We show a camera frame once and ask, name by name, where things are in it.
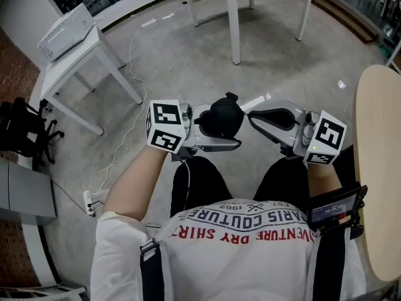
gray cabinet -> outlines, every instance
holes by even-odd
[[[50,177],[0,159],[0,219],[45,225],[55,218]]]

gray floor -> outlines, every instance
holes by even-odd
[[[132,48],[132,68],[146,82],[147,101],[178,98],[192,105],[212,103],[228,91],[246,103],[269,93],[272,100],[290,100],[302,107],[326,110],[347,124],[345,145],[352,143],[353,94],[362,71],[383,63],[375,45],[364,45],[349,30],[322,10],[311,6],[302,42],[294,38],[303,0],[255,0],[248,10],[247,0],[239,0],[241,64],[231,62],[229,20],[225,0],[195,3],[200,26],[195,28],[180,0],[168,0],[136,17],[126,19],[107,31],[118,54],[128,61],[132,36],[142,23],[175,13],[170,19],[141,30]],[[128,67],[122,72],[129,78]],[[116,81],[95,61],[81,71],[96,86],[87,91],[69,83],[60,99],[71,102],[77,111],[105,129],[98,137],[55,110],[58,129],[66,137],[54,146],[56,164],[52,177],[80,180],[91,192],[98,190],[113,151],[132,126],[141,107],[135,105]],[[338,87],[338,81],[346,84]],[[142,84],[132,82],[144,94]],[[127,136],[110,169],[105,189],[110,189],[145,144],[145,116]],[[234,152],[202,154],[222,172],[233,196],[252,198],[268,167],[281,155],[278,146],[253,130],[244,121],[237,135],[242,146]],[[179,163],[166,161],[157,183],[146,222],[163,224],[169,218],[170,192]],[[83,207],[83,188],[62,184]],[[79,210],[55,187],[58,219],[45,228],[49,249],[64,280],[89,286],[95,246],[96,219]]]

small display screen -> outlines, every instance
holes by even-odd
[[[340,214],[352,211],[357,195],[343,198],[337,202],[312,209],[312,223],[317,223],[328,218],[334,218]]]

white box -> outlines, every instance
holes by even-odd
[[[149,146],[176,154],[186,133],[178,100],[151,100],[145,122]]]
[[[322,111],[303,161],[325,165],[333,163],[341,152],[345,132],[345,124]]]
[[[49,60],[55,61],[85,39],[95,20],[83,3],[66,13],[52,25],[37,48]]]

black office chair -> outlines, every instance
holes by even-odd
[[[56,136],[63,138],[63,132],[51,133],[53,125],[57,124],[52,120],[47,129],[44,123],[46,119],[41,117],[43,108],[46,106],[41,102],[40,111],[29,106],[23,98],[16,98],[14,103],[3,102],[0,106],[0,151],[12,151],[25,157],[33,158],[33,166],[43,165],[43,153],[46,154],[50,163],[55,160],[49,153],[49,142]],[[28,138],[28,132],[36,134],[33,142]]]

